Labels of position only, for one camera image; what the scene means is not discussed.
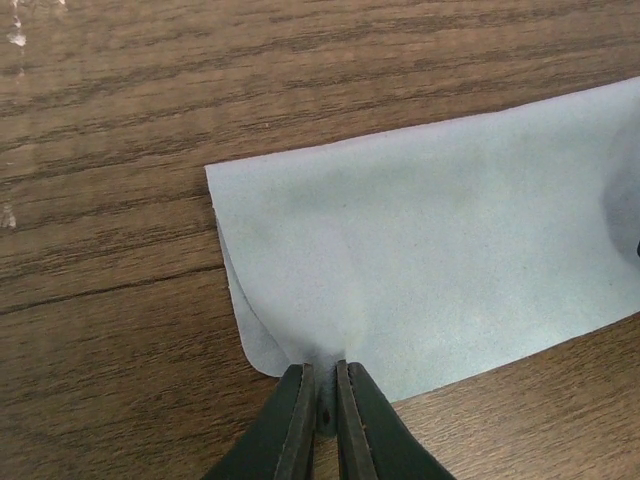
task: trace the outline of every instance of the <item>white cloth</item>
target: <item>white cloth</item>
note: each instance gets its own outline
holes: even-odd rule
[[[640,310],[640,77],[206,173],[268,375],[345,357],[395,401]]]

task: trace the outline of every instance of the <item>towel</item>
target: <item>towel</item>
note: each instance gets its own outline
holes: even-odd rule
[[[206,175],[244,352],[323,410],[341,358],[395,401],[640,310],[640,77]]]

